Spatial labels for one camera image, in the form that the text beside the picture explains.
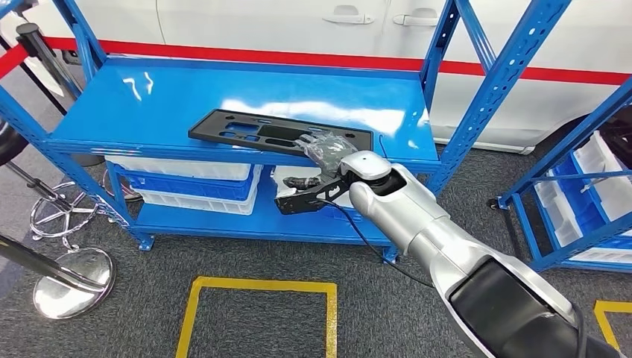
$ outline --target yellow tape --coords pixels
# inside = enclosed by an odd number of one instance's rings
[[[606,312],[612,313],[632,313],[632,302],[615,302],[615,301],[596,301],[595,302],[595,317],[597,323],[601,328],[604,338],[609,345],[612,345],[616,350],[620,350],[619,343],[616,341],[610,322],[606,318]]]
[[[327,303],[326,314],[326,358],[335,358],[338,335],[338,293],[335,283],[281,280],[249,280],[227,277],[200,276],[193,280],[189,302],[184,311],[180,340],[178,341],[176,358],[186,358],[189,353],[189,343],[193,333],[195,313],[198,311],[198,301],[202,287],[217,289],[255,289],[262,291],[295,291],[325,293]]]

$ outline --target black cable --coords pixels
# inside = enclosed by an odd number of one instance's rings
[[[371,249],[371,251],[373,251],[373,253],[379,257],[382,261],[386,262],[388,265],[390,265],[393,269],[396,269],[397,271],[399,271],[401,274],[404,274],[405,276],[407,276],[408,278],[410,278],[413,281],[417,281],[418,283],[421,283],[422,285],[429,287],[431,289],[433,289],[435,286],[432,285],[432,283],[427,283],[424,280],[421,280],[415,276],[413,276],[412,274],[409,274],[406,270],[404,270],[403,268],[400,268],[398,265],[395,265],[394,263],[392,263],[390,260],[386,260],[386,258],[384,256],[382,256],[382,254],[379,253],[379,251],[377,251],[376,248],[373,247],[373,245],[371,245],[369,243],[369,241],[367,240],[366,237],[364,237],[364,235],[362,234],[362,232],[360,231],[360,229],[358,228],[358,225],[356,225],[356,223],[353,221],[353,219],[351,218],[351,215],[349,215],[349,213],[340,205],[332,202],[332,201],[328,201],[328,200],[324,200],[324,199],[317,199],[318,201],[322,201],[323,203],[330,205],[332,207],[335,207],[336,209],[340,210],[346,217],[347,220],[349,220],[349,223],[351,224],[351,226],[353,227],[353,230],[355,230],[355,232],[358,234],[358,236],[360,236],[360,239],[362,239],[362,241],[364,241],[365,244],[367,244],[367,246]]]
[[[584,314],[575,302],[571,302],[573,309],[575,310],[575,317],[577,318],[577,350],[575,351],[575,357],[586,357],[586,343],[588,335],[586,334],[586,322],[584,321]]]

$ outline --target blue shelving unit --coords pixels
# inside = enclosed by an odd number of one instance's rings
[[[18,3],[9,1],[0,14]],[[100,47],[74,0],[54,3],[75,34],[88,85],[51,133],[3,89],[0,114],[127,229],[142,250],[148,250],[154,233],[350,244],[362,241],[348,223],[334,218],[317,213],[281,216],[272,201],[274,183],[265,175],[251,216],[146,204],[138,218],[132,219],[113,165],[108,163],[110,179],[118,190],[111,198],[70,154],[252,163],[266,166],[268,172],[275,165],[313,165],[302,157],[187,137],[187,130],[202,116],[222,108],[372,131],[375,152],[412,172],[428,173],[427,186],[438,194],[570,0],[532,1],[497,56],[471,4],[448,0],[419,72],[111,57]],[[439,157],[429,111],[439,65],[461,19],[487,75]],[[394,257],[396,250],[372,224],[362,222],[361,229],[374,245],[385,246],[386,254]]]
[[[509,210],[510,205],[516,211],[522,232],[533,261],[531,267],[542,271],[554,267],[575,269],[595,269],[605,271],[632,272],[632,264],[613,262],[588,262],[571,260],[575,255],[591,248],[632,249],[632,237],[622,234],[632,229],[632,213],[616,220],[609,220],[601,205],[601,198],[590,185],[590,179],[610,178],[632,175],[632,170],[620,172],[583,173],[573,151],[606,120],[632,100],[632,77],[623,83],[606,101],[588,117],[583,119],[564,139],[562,139],[547,155],[516,182],[506,193],[498,198],[501,209]],[[552,170],[553,175],[546,175]],[[534,185],[541,181],[556,180],[564,191],[566,199],[581,229],[579,239],[568,245],[560,245],[555,235],[549,214],[543,203],[535,194]],[[553,251],[542,255],[536,237],[531,229],[523,201],[523,195],[534,197],[536,207],[543,220]]]

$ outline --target red stripe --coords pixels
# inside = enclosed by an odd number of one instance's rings
[[[27,56],[26,50],[20,44],[9,48],[9,51],[0,57],[0,78],[3,78],[7,73],[19,66],[20,63],[24,62]]]
[[[52,48],[75,50],[74,39],[46,37]],[[100,40],[105,52],[121,54],[143,54],[149,56],[186,57],[204,60],[282,63],[307,66],[333,66],[360,69],[392,69],[418,71],[423,61],[416,58],[355,56],[348,54],[306,54],[300,52],[241,50],[234,48],[210,48],[153,43],[127,43]],[[443,61],[440,72],[458,75],[484,76],[480,63]],[[629,73],[583,71],[576,69],[547,69],[528,67],[520,78],[526,80],[572,82],[583,84],[620,85],[630,77]]]

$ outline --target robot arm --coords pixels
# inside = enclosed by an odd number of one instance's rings
[[[315,211],[324,205],[320,195],[334,200],[347,189],[357,211],[432,278],[454,328],[480,356],[623,357],[578,337],[580,313],[553,286],[469,235],[406,168],[371,151],[342,158],[334,181],[276,203],[286,214]],[[578,348],[582,342],[586,347]]]

